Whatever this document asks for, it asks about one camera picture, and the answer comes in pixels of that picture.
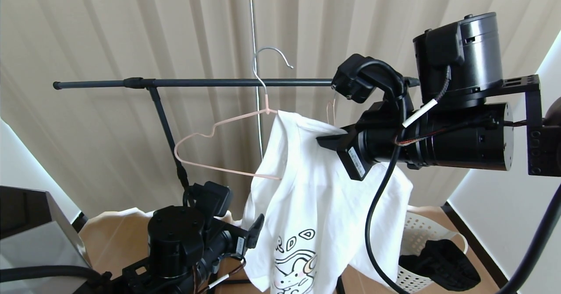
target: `perforated basket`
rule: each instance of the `perforated basket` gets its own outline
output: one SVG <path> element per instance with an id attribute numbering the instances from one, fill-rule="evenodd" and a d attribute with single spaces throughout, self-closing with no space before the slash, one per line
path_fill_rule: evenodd
<path id="1" fill-rule="evenodd" d="M 457 232 L 452 232 L 443 228 L 437 222 L 430 220 L 424 216 L 420 216 L 411 212 L 407 212 L 405 217 L 405 230 L 403 231 L 403 240 L 401 241 L 401 255 L 421 254 L 421 250 L 425 247 L 427 240 L 452 239 L 454 236 L 460 235 L 463 239 L 463 253 L 467 253 L 467 240 Z M 397 285 L 401 286 L 409 293 L 419 292 L 423 288 L 432 283 L 430 278 L 419 276 L 399 267 L 397 275 Z"/>

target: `floor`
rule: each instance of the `floor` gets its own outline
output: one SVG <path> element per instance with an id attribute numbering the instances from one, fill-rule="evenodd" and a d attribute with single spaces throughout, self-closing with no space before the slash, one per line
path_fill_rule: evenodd
<path id="1" fill-rule="evenodd" d="M 455 230 L 453 224 L 440 208 L 419 208 L 418 214 L 431 218 L 449 230 Z M 148 234 L 146 226 L 150 219 L 149 214 L 132 209 L 125 212 L 106 212 L 90 219 L 80 231 L 86 250 L 92 261 L 92 266 L 99 272 L 111 271 L 114 277 L 120 276 L 121 269 L 148 255 Z M 467 253 L 471 263 L 477 268 L 481 276 L 481 283 L 475 288 L 464 292 L 465 294 L 494 294 L 498 287 L 489 275 L 481 261 L 469 250 Z M 219 272 L 229 271 L 237 262 L 224 262 Z M 246 278 L 243 270 L 231 280 Z M 345 292 L 347 294 L 391 294 L 380 283 L 366 278 L 356 270 L 348 267 L 342 276 Z M 223 285 L 217 287 L 216 294 L 258 294 L 259 290 L 251 284 Z M 428 286 L 419 294 L 446 294 L 452 293 L 436 284 Z"/>

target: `curtain fold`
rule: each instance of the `curtain fold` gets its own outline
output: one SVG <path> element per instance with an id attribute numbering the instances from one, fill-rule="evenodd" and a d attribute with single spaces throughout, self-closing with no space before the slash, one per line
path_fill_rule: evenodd
<path id="1" fill-rule="evenodd" d="M 352 53 L 416 76 L 412 39 L 467 14 L 496 11 L 505 77 L 533 74 L 561 29 L 561 0 L 254 0 L 263 78 L 331 78 Z M 251 78 L 249 0 L 0 0 L 2 118 L 91 217 L 181 202 L 182 188 L 152 99 L 125 88 L 56 91 L 53 81 Z M 254 88 L 159 89 L 174 138 L 255 110 Z M 269 88 L 271 107 L 326 121 L 329 88 Z M 415 106 L 420 94 L 412 91 Z M 337 96 L 336 125 L 365 104 Z M 515 102 L 516 97 L 499 100 Z M 273 116 L 262 116 L 264 146 Z M 253 172 L 260 163 L 256 118 L 181 146 L 194 162 Z M 251 178 L 186 166 L 191 182 L 234 192 L 240 216 Z M 441 205 L 466 170 L 406 170 L 412 203 Z"/>

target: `white fabric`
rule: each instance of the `white fabric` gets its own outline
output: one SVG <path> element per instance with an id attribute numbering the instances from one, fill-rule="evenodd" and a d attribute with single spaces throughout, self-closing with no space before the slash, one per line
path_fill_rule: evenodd
<path id="1" fill-rule="evenodd" d="M 317 136 L 341 133 L 297 113 L 279 111 L 275 118 L 257 174 L 282 180 L 253 179 L 242 221 L 247 228 L 265 214 L 257 246 L 246 254 L 245 271 L 259 290 L 271 286 L 271 294 L 331 294 L 348 264 L 383 282 L 368 259 L 363 236 L 386 165 L 377 164 L 362 182 L 350 180 L 337 154 L 316 142 Z M 373 252 L 393 280 L 411 189 L 396 168 L 373 215 Z"/>

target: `white label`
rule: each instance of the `white label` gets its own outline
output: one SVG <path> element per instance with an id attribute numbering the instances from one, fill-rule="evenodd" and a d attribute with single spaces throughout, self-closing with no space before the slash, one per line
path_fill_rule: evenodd
<path id="1" fill-rule="evenodd" d="M 364 174 L 366 174 L 366 170 L 364 170 L 364 167 L 360 163 L 359 156 L 356 154 L 356 151 L 355 151 L 354 147 L 349 149 L 349 156 L 351 157 L 351 160 L 352 160 L 353 164 L 355 164 L 355 168 L 356 168 L 356 171 L 359 172 L 359 176 L 361 178 L 364 177 Z"/>
<path id="2" fill-rule="evenodd" d="M 238 244 L 236 245 L 236 254 L 242 255 L 244 252 L 245 239 L 238 237 Z"/>

